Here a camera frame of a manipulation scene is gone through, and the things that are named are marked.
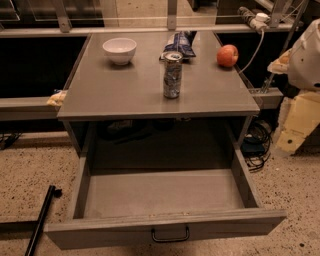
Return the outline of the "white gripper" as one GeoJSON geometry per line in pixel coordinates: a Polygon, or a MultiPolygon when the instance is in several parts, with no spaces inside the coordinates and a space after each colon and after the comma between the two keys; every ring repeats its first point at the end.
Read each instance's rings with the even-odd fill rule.
{"type": "MultiPolygon", "coordinates": [[[[320,90],[320,19],[310,23],[291,50],[271,62],[267,70],[287,74],[289,83],[302,90],[320,90]]],[[[303,92],[289,101],[276,147],[294,154],[320,124],[320,94],[303,92]]]]}

